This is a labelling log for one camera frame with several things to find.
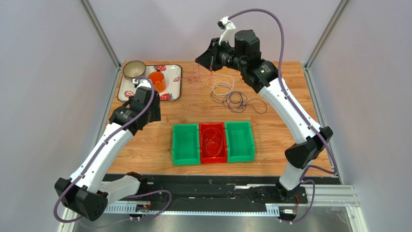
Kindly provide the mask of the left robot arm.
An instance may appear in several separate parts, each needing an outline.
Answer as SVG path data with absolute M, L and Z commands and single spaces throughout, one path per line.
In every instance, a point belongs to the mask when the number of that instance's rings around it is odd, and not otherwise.
M 99 142 L 80 167 L 69 178 L 59 178 L 55 190 L 58 203 L 78 214 L 75 219 L 62 219 L 54 206 L 54 216 L 62 223 L 83 218 L 97 220 L 106 207 L 135 194 L 145 194 L 147 178 L 126 173 L 122 178 L 103 184 L 103 178 L 122 148 L 150 122 L 160 121 L 160 95 L 150 87 L 138 87 L 135 95 L 116 108 L 109 118 Z

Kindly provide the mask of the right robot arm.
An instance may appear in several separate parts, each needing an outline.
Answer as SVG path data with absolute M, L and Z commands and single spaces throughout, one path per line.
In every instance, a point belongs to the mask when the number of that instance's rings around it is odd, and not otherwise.
M 285 202 L 294 197 L 319 154 L 331 150 L 328 142 L 333 131 L 317 123 L 297 102 L 281 76 L 280 66 L 261 57 L 260 39 L 253 30 L 238 31 L 234 39 L 231 46 L 222 38 L 213 38 L 195 62 L 212 72 L 223 67 L 239 71 L 242 80 L 274 108 L 289 129 L 295 144 L 285 151 L 288 163 L 276 182 L 276 196 Z

